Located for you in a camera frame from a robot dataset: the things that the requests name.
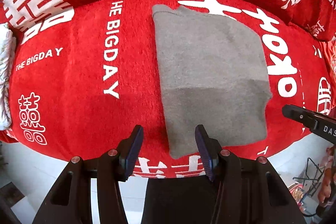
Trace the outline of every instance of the metal screw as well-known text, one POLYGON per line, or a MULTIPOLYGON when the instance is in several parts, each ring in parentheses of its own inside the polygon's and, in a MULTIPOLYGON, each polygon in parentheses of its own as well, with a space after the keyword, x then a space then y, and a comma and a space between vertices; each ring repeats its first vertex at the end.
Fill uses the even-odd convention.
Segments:
POLYGON ((223 149, 220 154, 224 157, 227 157, 230 155, 230 151, 229 150, 226 150, 226 149, 223 149))
POLYGON ((111 149, 109 152, 108 152, 109 156, 115 156, 116 154, 118 154, 118 151, 116 149, 111 149))
POLYGON ((71 162, 74 163, 74 164, 76 164, 76 163, 79 162, 80 160, 81 160, 80 157, 78 157, 78 156, 74 156, 74 157, 71 159, 71 162))
POLYGON ((258 162, 260 162, 261 164, 265 164, 267 162, 267 158, 265 158, 265 157, 259 157, 258 158, 258 162))

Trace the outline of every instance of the folded white blanket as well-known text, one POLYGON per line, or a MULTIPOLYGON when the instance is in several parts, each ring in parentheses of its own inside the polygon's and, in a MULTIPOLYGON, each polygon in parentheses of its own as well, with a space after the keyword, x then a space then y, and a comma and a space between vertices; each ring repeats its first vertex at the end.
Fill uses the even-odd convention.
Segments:
POLYGON ((0 24, 0 130, 8 129, 12 123, 8 104, 9 76, 15 57, 16 38, 8 23, 0 24))

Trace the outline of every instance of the folded gray shirt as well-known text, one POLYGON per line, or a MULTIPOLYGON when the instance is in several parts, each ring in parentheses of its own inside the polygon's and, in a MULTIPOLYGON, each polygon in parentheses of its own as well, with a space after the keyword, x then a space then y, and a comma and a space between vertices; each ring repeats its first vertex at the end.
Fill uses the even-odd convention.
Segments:
POLYGON ((183 6, 152 10, 170 155, 197 152, 198 124, 221 146, 265 139, 272 94, 260 37, 229 17, 183 6))

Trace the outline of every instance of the gray garment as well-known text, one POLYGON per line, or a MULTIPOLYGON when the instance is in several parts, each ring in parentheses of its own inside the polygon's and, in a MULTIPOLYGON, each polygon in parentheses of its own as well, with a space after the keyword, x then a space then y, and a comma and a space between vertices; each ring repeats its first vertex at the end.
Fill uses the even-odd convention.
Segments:
POLYGON ((272 94, 260 37, 229 17, 152 10, 170 155, 197 152, 198 124, 222 146, 265 139, 272 94))

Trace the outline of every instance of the floor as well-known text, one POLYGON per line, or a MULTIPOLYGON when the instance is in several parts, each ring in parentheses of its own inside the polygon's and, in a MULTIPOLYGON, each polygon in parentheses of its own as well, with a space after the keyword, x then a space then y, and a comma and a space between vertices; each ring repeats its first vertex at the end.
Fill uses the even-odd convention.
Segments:
MULTIPOLYGON (((311 134, 289 148, 269 157, 270 162, 280 174, 298 176, 305 169, 306 160, 311 157, 319 163, 330 143, 311 134)), ((45 195, 66 166, 66 162, 39 154, 21 143, 3 143, 5 171, 10 180, 26 196, 24 206, 27 215, 20 210, 22 224, 32 223, 32 214, 36 213, 45 195)), ((120 183, 120 191, 129 224, 140 224, 147 179, 130 177, 120 183)), ((91 182, 91 204, 94 224, 99 224, 96 181, 91 182)))

